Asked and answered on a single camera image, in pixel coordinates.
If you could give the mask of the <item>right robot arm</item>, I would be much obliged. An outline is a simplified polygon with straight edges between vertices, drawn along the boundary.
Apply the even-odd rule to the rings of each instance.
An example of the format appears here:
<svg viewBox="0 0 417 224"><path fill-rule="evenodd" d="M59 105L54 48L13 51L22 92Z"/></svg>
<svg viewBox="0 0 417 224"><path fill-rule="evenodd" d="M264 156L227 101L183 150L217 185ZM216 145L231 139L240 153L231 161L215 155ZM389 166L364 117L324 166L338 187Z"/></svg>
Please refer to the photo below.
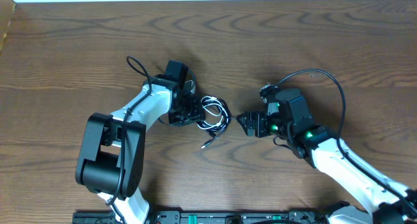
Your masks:
<svg viewBox="0 0 417 224"><path fill-rule="evenodd" d="M300 90L267 87L260 94L265 110L237 116L246 135L285 140L297 158L348 191L375 223L416 219L416 191L376 170L329 127L317 124Z"/></svg>

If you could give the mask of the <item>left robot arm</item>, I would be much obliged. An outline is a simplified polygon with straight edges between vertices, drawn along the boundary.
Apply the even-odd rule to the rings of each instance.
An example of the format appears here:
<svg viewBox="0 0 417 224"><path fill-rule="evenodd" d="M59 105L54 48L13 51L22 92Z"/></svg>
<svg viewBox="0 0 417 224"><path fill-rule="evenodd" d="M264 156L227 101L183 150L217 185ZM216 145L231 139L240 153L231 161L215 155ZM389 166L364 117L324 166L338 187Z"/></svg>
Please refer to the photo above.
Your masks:
<svg viewBox="0 0 417 224"><path fill-rule="evenodd" d="M87 120L75 179L105 200L120 222L147 220L150 204L138 188L147 130L168 112L190 117L195 84L195 79L150 77L124 107L109 115L94 113Z"/></svg>

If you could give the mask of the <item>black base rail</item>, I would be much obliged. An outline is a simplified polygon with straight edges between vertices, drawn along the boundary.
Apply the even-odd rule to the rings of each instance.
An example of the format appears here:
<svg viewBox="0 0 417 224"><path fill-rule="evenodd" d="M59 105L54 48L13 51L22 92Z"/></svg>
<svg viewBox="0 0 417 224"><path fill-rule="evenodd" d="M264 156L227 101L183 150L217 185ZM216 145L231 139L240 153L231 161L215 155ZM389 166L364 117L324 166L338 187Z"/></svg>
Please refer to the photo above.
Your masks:
<svg viewBox="0 0 417 224"><path fill-rule="evenodd" d="M238 212L179 212L157 211L149 214L146 224L226 224L226 223L329 223L327 218L316 212L290 211L275 213ZM70 223L123 223L113 211L74 212Z"/></svg>

